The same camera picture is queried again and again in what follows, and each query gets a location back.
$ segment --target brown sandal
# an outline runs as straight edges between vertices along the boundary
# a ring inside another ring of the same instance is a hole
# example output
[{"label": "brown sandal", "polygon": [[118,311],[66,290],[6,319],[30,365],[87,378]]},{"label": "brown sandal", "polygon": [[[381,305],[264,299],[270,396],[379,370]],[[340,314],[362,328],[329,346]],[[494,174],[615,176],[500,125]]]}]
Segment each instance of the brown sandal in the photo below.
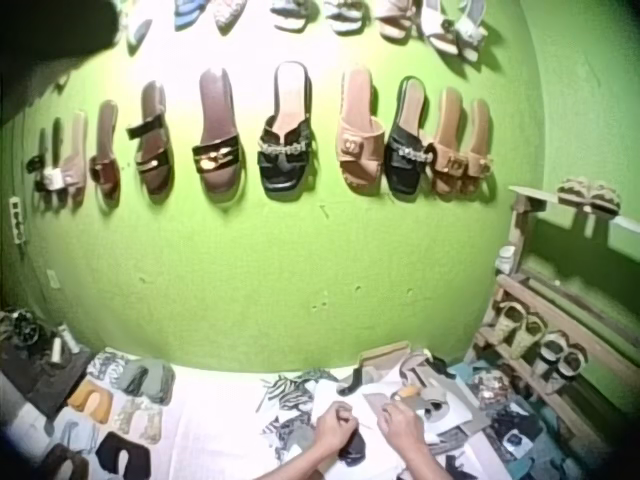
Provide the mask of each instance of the brown sandal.
[{"label": "brown sandal", "polygon": [[202,137],[193,147],[193,160],[206,188],[223,193],[235,185],[240,163],[240,140],[233,114],[227,71],[208,69],[200,76]]},{"label": "brown sandal", "polygon": [[384,159],[384,127],[370,112],[372,91],[366,67],[344,73],[336,154],[342,176],[353,188],[375,185]]},{"label": "brown sandal", "polygon": [[171,179],[171,144],[164,118],[165,111],[164,88],[159,82],[151,81],[142,90],[144,121],[140,125],[127,128],[130,140],[140,139],[136,167],[152,195],[157,195],[167,188]]},{"label": "brown sandal", "polygon": [[458,121],[462,96],[455,88],[448,87],[440,96],[440,122],[433,142],[426,152],[433,165],[433,188],[440,195],[450,194],[458,189],[460,177],[464,173],[467,160],[458,153]]},{"label": "brown sandal", "polygon": [[471,144],[464,153],[467,170],[460,182],[460,191],[471,195],[478,190],[480,182],[491,174],[492,162],[489,158],[489,105],[484,100],[471,104]]},{"label": "brown sandal", "polygon": [[112,100],[100,104],[96,155],[89,160],[89,175],[102,195],[114,197],[120,187],[120,169],[113,153],[113,132],[118,119],[118,105]]}]

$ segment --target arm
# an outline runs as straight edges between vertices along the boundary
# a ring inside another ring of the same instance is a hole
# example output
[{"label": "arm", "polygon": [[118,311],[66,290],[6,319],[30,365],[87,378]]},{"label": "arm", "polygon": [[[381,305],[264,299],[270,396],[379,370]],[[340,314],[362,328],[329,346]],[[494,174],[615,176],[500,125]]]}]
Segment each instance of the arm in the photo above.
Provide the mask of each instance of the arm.
[{"label": "arm", "polygon": [[414,480],[452,480],[424,441],[420,418],[402,402],[384,406],[378,426],[389,445],[407,464]]},{"label": "arm", "polygon": [[318,418],[311,448],[256,480],[307,480],[322,462],[338,453],[357,427],[351,406],[334,402]]}]

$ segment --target white sandal on shelf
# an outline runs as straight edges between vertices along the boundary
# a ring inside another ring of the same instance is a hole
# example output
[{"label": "white sandal on shelf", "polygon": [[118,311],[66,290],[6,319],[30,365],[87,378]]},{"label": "white sandal on shelf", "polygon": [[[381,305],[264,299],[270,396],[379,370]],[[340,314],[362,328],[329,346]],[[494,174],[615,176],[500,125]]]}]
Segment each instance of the white sandal on shelf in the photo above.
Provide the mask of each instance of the white sandal on shelf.
[{"label": "white sandal on shelf", "polygon": [[464,9],[464,13],[455,25],[458,47],[464,58],[475,62],[478,60],[478,50],[488,33],[480,26],[487,4],[485,0],[462,0],[460,8]]},{"label": "white sandal on shelf", "polygon": [[436,50],[450,55],[459,53],[453,21],[442,14],[440,0],[423,1],[420,28],[422,34]]}]

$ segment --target black fabric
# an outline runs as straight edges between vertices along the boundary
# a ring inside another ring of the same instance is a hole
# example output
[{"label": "black fabric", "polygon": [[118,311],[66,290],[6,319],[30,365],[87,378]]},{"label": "black fabric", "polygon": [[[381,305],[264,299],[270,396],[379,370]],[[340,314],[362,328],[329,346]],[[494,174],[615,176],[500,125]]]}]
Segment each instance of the black fabric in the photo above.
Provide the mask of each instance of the black fabric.
[{"label": "black fabric", "polygon": [[135,140],[136,138],[140,138],[147,133],[153,132],[154,130],[159,130],[164,127],[162,113],[158,113],[154,117],[151,117],[139,125],[134,125],[133,127],[127,127],[127,135],[129,136],[129,140]]},{"label": "black fabric", "polygon": [[89,462],[78,453],[74,453],[64,445],[57,443],[40,463],[38,472],[44,480],[53,480],[64,463],[69,460],[73,469],[70,480],[87,480],[89,478]]},{"label": "black fabric", "polygon": [[124,469],[124,480],[148,480],[151,478],[151,454],[149,449],[138,443],[109,432],[96,450],[96,457],[103,470],[118,475],[118,457],[126,451],[129,458]]},{"label": "black fabric", "polygon": [[345,446],[338,452],[338,459],[344,462],[347,467],[355,467],[364,462],[365,458],[367,458],[366,444],[360,430],[356,429]]}]

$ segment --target electrical outlet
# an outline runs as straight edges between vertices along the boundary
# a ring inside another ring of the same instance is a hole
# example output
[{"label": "electrical outlet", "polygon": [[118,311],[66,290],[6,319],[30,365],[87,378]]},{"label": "electrical outlet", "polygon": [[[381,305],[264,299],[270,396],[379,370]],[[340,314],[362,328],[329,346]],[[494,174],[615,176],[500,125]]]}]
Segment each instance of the electrical outlet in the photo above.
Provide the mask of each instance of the electrical outlet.
[{"label": "electrical outlet", "polygon": [[20,197],[11,197],[9,199],[9,217],[11,218],[11,229],[13,230],[13,243],[22,245],[25,238]]}]

